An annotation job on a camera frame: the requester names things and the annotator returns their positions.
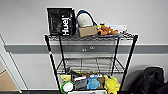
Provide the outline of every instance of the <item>metal wire shelf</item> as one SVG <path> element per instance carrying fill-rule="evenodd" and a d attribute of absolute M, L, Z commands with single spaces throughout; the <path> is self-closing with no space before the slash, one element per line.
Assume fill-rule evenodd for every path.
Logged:
<path fill-rule="evenodd" d="M 72 70 L 84 71 L 84 72 L 94 72 L 102 73 L 104 75 L 111 74 L 112 64 L 114 62 L 113 57 L 92 57 L 92 58 L 64 58 L 66 62 L 66 67 L 70 67 Z M 118 59 L 116 59 L 114 65 L 113 74 L 122 74 L 124 73 L 124 67 Z M 65 73 L 64 65 L 62 61 L 57 67 L 58 74 Z"/>
<path fill-rule="evenodd" d="M 48 36 L 50 41 L 58 41 L 59 36 Z M 120 37 L 120 40 L 132 40 L 134 35 L 127 33 L 125 31 L 116 35 L 90 35 L 86 37 L 76 36 L 61 36 L 61 41 L 114 41 Z"/>

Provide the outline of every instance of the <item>green object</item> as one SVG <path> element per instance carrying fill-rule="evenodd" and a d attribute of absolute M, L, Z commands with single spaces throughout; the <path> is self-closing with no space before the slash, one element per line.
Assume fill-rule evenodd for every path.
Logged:
<path fill-rule="evenodd" d="M 75 88 L 74 83 L 72 81 L 66 81 L 61 86 L 61 92 L 67 94 L 70 91 L 73 91 Z"/>

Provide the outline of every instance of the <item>cardboard box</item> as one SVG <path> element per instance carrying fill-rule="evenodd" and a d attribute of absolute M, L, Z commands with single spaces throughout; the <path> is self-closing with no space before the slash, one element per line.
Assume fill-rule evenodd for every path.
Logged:
<path fill-rule="evenodd" d="M 89 27 L 79 28 L 80 37 L 85 37 L 85 36 L 97 34 L 96 28 L 97 28 L 97 26 L 89 26 Z"/>

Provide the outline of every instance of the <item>black bag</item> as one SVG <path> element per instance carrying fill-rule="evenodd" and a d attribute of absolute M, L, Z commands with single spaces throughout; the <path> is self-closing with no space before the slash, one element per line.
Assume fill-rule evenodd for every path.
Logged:
<path fill-rule="evenodd" d="M 163 85 L 163 69 L 148 67 L 131 84 L 128 94 L 154 94 L 155 90 Z"/>
<path fill-rule="evenodd" d="M 47 8 L 50 35 L 72 36 L 76 32 L 72 8 Z"/>
<path fill-rule="evenodd" d="M 164 86 L 155 90 L 154 94 L 168 94 L 168 82 Z"/>

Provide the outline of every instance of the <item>white wall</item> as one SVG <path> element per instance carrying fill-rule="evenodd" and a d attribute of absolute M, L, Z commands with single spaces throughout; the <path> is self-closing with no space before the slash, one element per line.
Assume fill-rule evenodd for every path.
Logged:
<path fill-rule="evenodd" d="M 80 9 L 86 9 L 97 23 L 127 25 L 128 32 L 139 35 L 137 45 L 168 45 L 167 0 L 1 0 L 0 34 L 5 43 L 44 45 L 43 35 L 48 34 L 47 7 L 73 7 L 76 13 Z M 12 56 L 29 89 L 56 88 L 48 55 Z M 134 55 L 129 74 L 134 70 L 156 65 L 164 68 L 165 80 L 168 80 L 166 58 L 167 54 Z"/>
<path fill-rule="evenodd" d="M 0 73 L 2 73 L 3 71 L 5 71 L 4 66 L 2 65 L 1 61 L 0 61 Z"/>

